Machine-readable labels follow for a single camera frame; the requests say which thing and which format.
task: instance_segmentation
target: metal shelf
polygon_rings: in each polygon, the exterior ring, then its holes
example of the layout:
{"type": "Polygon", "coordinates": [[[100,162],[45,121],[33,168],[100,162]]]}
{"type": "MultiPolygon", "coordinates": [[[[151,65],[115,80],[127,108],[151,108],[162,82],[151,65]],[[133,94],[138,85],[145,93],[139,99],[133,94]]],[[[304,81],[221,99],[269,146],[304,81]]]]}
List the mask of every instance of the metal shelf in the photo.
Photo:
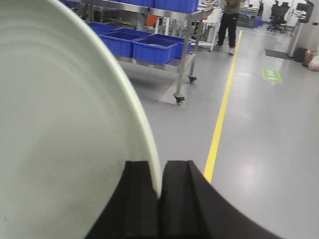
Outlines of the metal shelf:
{"type": "Polygon", "coordinates": [[[163,9],[151,8],[147,6],[139,6],[139,5],[132,5],[127,3],[121,3],[116,1],[107,1],[107,0],[73,0],[83,4],[91,4],[94,6],[102,6],[108,7],[110,9],[117,9],[117,10],[124,10],[124,11],[133,11],[139,13],[149,13],[157,16],[163,16],[178,20],[189,20],[192,21],[200,21],[203,17],[209,16],[213,8],[207,8],[203,10],[199,10],[193,13],[183,13],[177,11],[168,11],[163,9]]]}
{"type": "MultiPolygon", "coordinates": [[[[164,70],[164,71],[169,71],[173,73],[179,73],[180,66],[181,66],[181,59],[174,58],[172,61],[168,62],[165,65],[157,65],[157,64],[152,64],[149,62],[145,61],[139,61],[134,58],[128,58],[124,56],[115,56],[117,60],[127,62],[127,63],[132,63],[135,65],[140,65],[140,66],[147,66],[150,68],[154,69],[159,69],[159,70],[164,70]]],[[[186,56],[186,63],[185,67],[189,64],[191,64],[195,60],[196,54],[188,54],[186,56]]]]}
{"type": "Polygon", "coordinates": [[[181,105],[185,97],[181,94],[181,85],[182,85],[182,78],[184,75],[184,71],[186,69],[186,66],[191,64],[190,72],[188,75],[189,82],[191,84],[194,84],[194,81],[197,79],[195,76],[193,76],[194,66],[195,66],[195,57],[198,50],[198,42],[200,39],[200,34],[197,34],[196,37],[196,44],[193,51],[193,54],[188,55],[188,41],[191,37],[191,31],[192,31],[192,23],[193,22],[199,22],[198,28],[202,29],[203,24],[203,18],[205,16],[211,15],[214,8],[205,8],[203,10],[199,10],[193,13],[183,13],[183,12],[176,12],[176,11],[168,11],[163,9],[157,9],[157,8],[151,8],[151,7],[145,7],[145,6],[139,6],[139,5],[132,5],[127,3],[121,3],[116,1],[108,1],[108,0],[73,0],[82,4],[85,4],[89,7],[89,20],[93,21],[94,19],[94,10],[93,6],[100,6],[100,7],[107,7],[109,9],[114,10],[124,10],[124,11],[132,11],[132,12],[138,12],[138,13],[147,13],[162,17],[168,17],[172,19],[178,19],[178,20],[185,20],[187,21],[187,28],[185,32],[185,43],[183,46],[183,54],[181,59],[173,59],[171,62],[165,65],[154,65],[150,64],[148,62],[142,62],[137,61],[133,58],[127,58],[122,56],[116,56],[116,58],[119,61],[128,62],[132,64],[147,66],[155,69],[170,71],[173,73],[178,73],[178,79],[177,79],[177,88],[176,93],[174,93],[174,97],[176,99],[176,103],[178,105],[181,105]]]}

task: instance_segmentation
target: yellow floor line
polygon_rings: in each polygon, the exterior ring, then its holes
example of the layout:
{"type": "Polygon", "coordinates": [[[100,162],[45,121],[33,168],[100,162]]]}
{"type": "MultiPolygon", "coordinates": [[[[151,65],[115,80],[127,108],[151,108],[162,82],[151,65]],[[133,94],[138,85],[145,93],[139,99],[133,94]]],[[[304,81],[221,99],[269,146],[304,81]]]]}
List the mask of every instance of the yellow floor line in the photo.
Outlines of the yellow floor line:
{"type": "Polygon", "coordinates": [[[222,131],[223,123],[224,123],[224,119],[225,119],[226,108],[227,108],[227,103],[228,103],[228,96],[229,96],[231,84],[233,82],[234,71],[235,71],[235,66],[236,66],[236,61],[237,61],[237,56],[238,56],[238,49],[239,49],[242,33],[243,33],[243,31],[240,31],[240,33],[239,33],[238,43],[237,43],[236,51],[234,54],[233,63],[230,67],[229,76],[228,76],[228,80],[227,80],[227,84],[226,84],[226,89],[225,89],[224,96],[223,96],[223,101],[221,103],[221,107],[219,110],[219,115],[218,115],[218,119],[217,119],[216,126],[215,126],[215,132],[213,135],[213,140],[211,142],[211,146],[210,146],[210,150],[209,150],[209,154],[208,154],[208,159],[207,159],[206,166],[205,166],[204,177],[206,178],[206,180],[209,183],[211,183],[211,180],[213,178],[213,171],[214,171],[214,167],[215,167],[221,131],[222,131]]]}

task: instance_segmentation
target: blue plastic crate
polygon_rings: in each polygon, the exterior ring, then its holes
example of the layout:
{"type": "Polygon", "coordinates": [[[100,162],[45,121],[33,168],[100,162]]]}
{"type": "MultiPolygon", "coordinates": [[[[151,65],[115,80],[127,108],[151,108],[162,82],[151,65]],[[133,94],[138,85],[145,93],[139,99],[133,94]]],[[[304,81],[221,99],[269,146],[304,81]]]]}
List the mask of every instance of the blue plastic crate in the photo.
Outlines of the blue plastic crate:
{"type": "Polygon", "coordinates": [[[121,2],[133,5],[155,7],[155,0],[121,0],[121,2]]]}
{"type": "Polygon", "coordinates": [[[255,19],[255,27],[259,26],[260,17],[256,17],[255,19]]]}
{"type": "Polygon", "coordinates": [[[136,31],[136,30],[128,29],[128,28],[117,28],[117,29],[113,30],[113,32],[115,32],[115,31],[131,34],[131,35],[136,35],[136,36],[142,36],[142,37],[152,35],[152,33],[149,33],[149,32],[136,31]]]}
{"type": "Polygon", "coordinates": [[[197,11],[198,0],[156,0],[155,8],[192,13],[197,11]]]}
{"type": "Polygon", "coordinates": [[[141,36],[126,34],[123,32],[101,34],[100,37],[114,55],[125,57],[133,56],[132,41],[141,38],[141,36]]]}
{"type": "MultiPolygon", "coordinates": [[[[175,37],[175,36],[161,35],[161,34],[153,34],[150,37],[155,37],[155,38],[159,38],[159,39],[177,42],[175,57],[182,58],[185,39],[180,38],[180,37],[175,37]]],[[[188,42],[188,53],[190,53],[190,51],[191,51],[191,40],[188,42]]]]}
{"type": "Polygon", "coordinates": [[[116,30],[117,26],[111,26],[111,25],[106,25],[106,24],[101,24],[97,22],[90,22],[88,25],[92,28],[92,30],[97,34],[105,34],[105,33],[110,33],[113,30],[116,30]]]}
{"type": "Polygon", "coordinates": [[[69,1],[69,0],[60,0],[60,1],[69,8],[78,7],[80,5],[80,3],[76,1],[69,1]]]}
{"type": "Polygon", "coordinates": [[[175,57],[177,43],[154,37],[133,41],[133,57],[136,60],[163,65],[175,57]]]}

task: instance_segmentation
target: orange object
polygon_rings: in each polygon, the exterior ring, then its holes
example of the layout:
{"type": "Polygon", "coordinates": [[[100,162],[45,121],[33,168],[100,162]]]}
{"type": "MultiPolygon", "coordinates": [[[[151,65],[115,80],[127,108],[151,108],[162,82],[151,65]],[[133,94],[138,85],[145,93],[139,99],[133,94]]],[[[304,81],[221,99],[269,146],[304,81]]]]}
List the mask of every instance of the orange object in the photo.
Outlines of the orange object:
{"type": "Polygon", "coordinates": [[[156,15],[149,15],[148,18],[146,19],[146,25],[147,26],[154,26],[156,21],[158,20],[159,16],[156,15]]]}

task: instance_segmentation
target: floor mat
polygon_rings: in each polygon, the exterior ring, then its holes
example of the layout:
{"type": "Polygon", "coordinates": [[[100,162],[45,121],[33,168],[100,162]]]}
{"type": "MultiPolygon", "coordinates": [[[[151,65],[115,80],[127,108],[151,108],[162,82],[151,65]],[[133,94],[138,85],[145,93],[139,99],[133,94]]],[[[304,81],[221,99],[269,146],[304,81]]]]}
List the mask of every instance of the floor mat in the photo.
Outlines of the floor mat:
{"type": "Polygon", "coordinates": [[[281,58],[281,59],[285,59],[285,60],[290,60],[290,61],[294,60],[292,57],[287,56],[286,52],[265,49],[265,54],[266,54],[266,56],[281,58]]]}

